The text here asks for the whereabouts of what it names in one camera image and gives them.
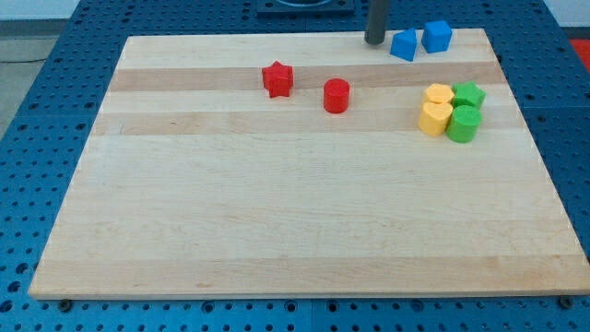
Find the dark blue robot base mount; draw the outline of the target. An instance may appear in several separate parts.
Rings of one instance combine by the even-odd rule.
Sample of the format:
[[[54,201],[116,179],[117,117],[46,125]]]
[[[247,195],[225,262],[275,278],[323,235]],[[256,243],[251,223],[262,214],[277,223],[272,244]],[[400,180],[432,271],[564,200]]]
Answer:
[[[354,0],[259,0],[256,1],[258,18],[280,15],[322,15],[352,14],[355,10]]]

